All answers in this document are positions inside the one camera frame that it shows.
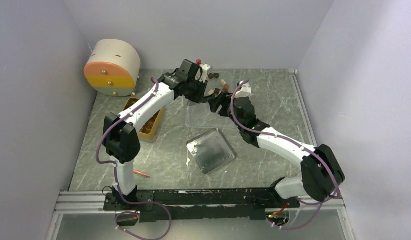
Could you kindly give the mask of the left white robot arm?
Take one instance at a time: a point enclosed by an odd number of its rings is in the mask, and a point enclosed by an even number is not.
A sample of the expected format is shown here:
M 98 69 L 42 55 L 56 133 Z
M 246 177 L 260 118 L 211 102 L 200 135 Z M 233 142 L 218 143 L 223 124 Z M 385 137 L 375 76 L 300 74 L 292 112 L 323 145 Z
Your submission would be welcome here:
M 114 172 L 112 190 L 123 210 L 131 210 L 138 203 L 134 176 L 134 160 L 141 150 L 138 133 L 149 119 L 178 97 L 200 103 L 208 83 L 201 79 L 203 75 L 199 64 L 185 59 L 173 72 L 152 77 L 153 88 L 134 105 L 118 114 L 110 113 L 104 119 L 97 149 L 105 147 L 109 156 L 107 163 L 112 164 Z

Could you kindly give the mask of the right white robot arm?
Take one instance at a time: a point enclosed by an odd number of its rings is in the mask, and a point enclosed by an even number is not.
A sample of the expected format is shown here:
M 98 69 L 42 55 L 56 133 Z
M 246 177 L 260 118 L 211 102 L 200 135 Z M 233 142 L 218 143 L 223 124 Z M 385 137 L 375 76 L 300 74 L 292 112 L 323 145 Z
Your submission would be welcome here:
M 221 93 L 207 96 L 204 101 L 211 112 L 230 118 L 246 143 L 273 152 L 300 169 L 298 176 L 282 177 L 272 184 L 268 201 L 273 207 L 279 208 L 294 197 L 309 196 L 317 202 L 341 197 L 345 175 L 329 146 L 302 143 L 278 132 L 256 117 L 248 97 Z

